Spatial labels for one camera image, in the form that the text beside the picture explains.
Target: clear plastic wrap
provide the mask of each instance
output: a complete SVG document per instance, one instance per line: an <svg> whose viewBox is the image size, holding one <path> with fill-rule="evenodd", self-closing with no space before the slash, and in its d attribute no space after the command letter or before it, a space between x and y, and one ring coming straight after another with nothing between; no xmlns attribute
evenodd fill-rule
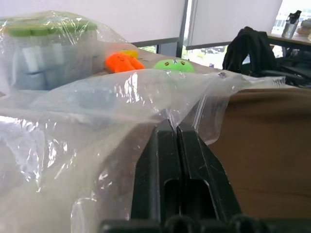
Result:
<svg viewBox="0 0 311 233"><path fill-rule="evenodd" d="M48 11L0 19L0 92L51 90L103 70L104 59L137 49L108 26Z"/></svg>
<svg viewBox="0 0 311 233"><path fill-rule="evenodd" d="M153 127L185 121L209 144L229 97L253 85L230 72L146 69L1 98L0 232L95 233L102 219L128 219Z"/></svg>

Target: white roller shade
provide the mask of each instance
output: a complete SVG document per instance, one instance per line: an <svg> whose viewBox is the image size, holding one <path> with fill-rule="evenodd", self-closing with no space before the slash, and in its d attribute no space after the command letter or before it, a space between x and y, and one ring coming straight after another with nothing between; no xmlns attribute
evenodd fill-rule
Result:
<svg viewBox="0 0 311 233"><path fill-rule="evenodd" d="M193 0L188 46L232 41L241 28L271 32L282 0Z"/></svg>
<svg viewBox="0 0 311 233"><path fill-rule="evenodd" d="M0 17L68 11L104 23L129 42L179 37L185 0L0 0Z"/></svg>

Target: green ball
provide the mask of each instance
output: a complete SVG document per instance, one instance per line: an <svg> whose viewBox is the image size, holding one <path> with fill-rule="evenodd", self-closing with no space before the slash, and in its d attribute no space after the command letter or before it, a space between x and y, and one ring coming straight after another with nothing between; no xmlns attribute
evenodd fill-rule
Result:
<svg viewBox="0 0 311 233"><path fill-rule="evenodd" d="M171 69L181 72L194 72L190 62L185 60L162 60L155 64L154 69Z"/></svg>

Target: table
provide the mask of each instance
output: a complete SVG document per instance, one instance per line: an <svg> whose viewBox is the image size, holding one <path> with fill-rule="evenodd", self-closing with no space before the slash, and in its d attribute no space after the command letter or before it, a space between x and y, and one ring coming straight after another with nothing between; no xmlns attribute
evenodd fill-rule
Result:
<svg viewBox="0 0 311 233"><path fill-rule="evenodd" d="M307 36L295 34L292 38L284 38L280 34L268 34L270 44L286 48L311 51L311 41Z"/></svg>

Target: brown fabric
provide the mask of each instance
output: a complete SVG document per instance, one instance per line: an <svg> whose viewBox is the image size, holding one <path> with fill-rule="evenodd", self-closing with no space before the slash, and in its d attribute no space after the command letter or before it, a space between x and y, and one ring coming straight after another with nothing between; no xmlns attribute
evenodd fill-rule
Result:
<svg viewBox="0 0 311 233"><path fill-rule="evenodd" d="M218 141L242 211L311 217L311 91L245 90L229 101Z"/></svg>

